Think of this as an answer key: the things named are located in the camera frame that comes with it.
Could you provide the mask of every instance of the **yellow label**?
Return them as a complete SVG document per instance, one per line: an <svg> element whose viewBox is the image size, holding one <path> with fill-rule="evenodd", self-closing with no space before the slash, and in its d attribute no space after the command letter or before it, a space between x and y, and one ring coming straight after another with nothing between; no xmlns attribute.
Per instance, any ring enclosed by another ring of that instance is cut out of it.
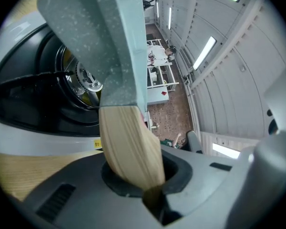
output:
<svg viewBox="0 0 286 229"><path fill-rule="evenodd" d="M94 148L101 148L102 144L101 144L101 140L100 139L96 139L94 141Z"/></svg>

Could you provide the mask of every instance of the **tiled floor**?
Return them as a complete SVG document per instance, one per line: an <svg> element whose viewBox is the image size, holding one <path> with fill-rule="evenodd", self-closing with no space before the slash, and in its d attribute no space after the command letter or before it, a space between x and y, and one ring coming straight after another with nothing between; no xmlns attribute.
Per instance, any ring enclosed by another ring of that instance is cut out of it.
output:
<svg viewBox="0 0 286 229"><path fill-rule="evenodd" d="M167 45L159 33L157 27L146 25L146 34L153 34L156 39L162 39L161 44L167 48ZM178 143L182 144L185 141L185 134L187 131L192 130L191 112L187 101L182 79L179 75L177 65L172 62L171 66L175 80L179 82L174 92L169 92L170 100L166 104L157 104L148 106L148 110L153 120L154 125L159 124L158 129L153 129L153 133L160 139L165 140L175 139L178 133L181 137Z"/></svg>

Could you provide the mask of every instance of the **black slot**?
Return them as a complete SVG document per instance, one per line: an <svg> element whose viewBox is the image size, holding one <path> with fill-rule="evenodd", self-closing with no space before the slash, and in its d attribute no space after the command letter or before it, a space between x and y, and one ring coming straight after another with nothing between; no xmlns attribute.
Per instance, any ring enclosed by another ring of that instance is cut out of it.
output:
<svg viewBox="0 0 286 229"><path fill-rule="evenodd" d="M219 163L212 163L210 164L210 167L214 167L214 168L225 170L225 171L230 171L232 169L232 166L226 166L226 165L219 164Z"/></svg>

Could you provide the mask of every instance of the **person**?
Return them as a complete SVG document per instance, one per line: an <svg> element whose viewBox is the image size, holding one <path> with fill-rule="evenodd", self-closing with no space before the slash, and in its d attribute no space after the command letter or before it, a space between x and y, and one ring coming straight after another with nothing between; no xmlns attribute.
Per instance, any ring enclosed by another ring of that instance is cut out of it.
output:
<svg viewBox="0 0 286 229"><path fill-rule="evenodd" d="M155 3L156 3L156 0L143 0L144 11L152 9Z"/></svg>
<svg viewBox="0 0 286 229"><path fill-rule="evenodd" d="M178 138L180 136L181 136L181 133L179 133L174 140L170 140L170 139L166 138L164 141L160 141L160 144L178 149L178 148L180 148L180 146L178 144Z"/></svg>
<svg viewBox="0 0 286 229"><path fill-rule="evenodd" d="M166 50L159 45L147 45L147 65L160 66L168 62L168 57L177 52L176 47L170 46Z"/></svg>

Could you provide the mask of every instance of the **wooden floor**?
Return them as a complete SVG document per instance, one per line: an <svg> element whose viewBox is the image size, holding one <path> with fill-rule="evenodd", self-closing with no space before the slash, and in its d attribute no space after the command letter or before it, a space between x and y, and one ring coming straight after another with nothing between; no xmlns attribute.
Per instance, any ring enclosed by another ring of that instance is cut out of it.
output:
<svg viewBox="0 0 286 229"><path fill-rule="evenodd" d="M167 48L167 45L159 33L157 27L152 25L146 25L146 34L153 34L156 39L161 39L163 47ZM171 66L175 80L179 82L174 92L169 92L170 100L166 104L157 104L148 106L148 111L151 114L153 124L159 124L158 129L153 129L153 133L160 139L174 140L178 133L181 134L178 143L182 144L185 141L186 132L193 130L191 122L191 112L187 101L182 79L179 75L177 65L172 61Z"/></svg>
<svg viewBox="0 0 286 229"><path fill-rule="evenodd" d="M23 201L38 184L69 163L99 153L102 151L93 150L65 156L0 154L0 186L6 193Z"/></svg>

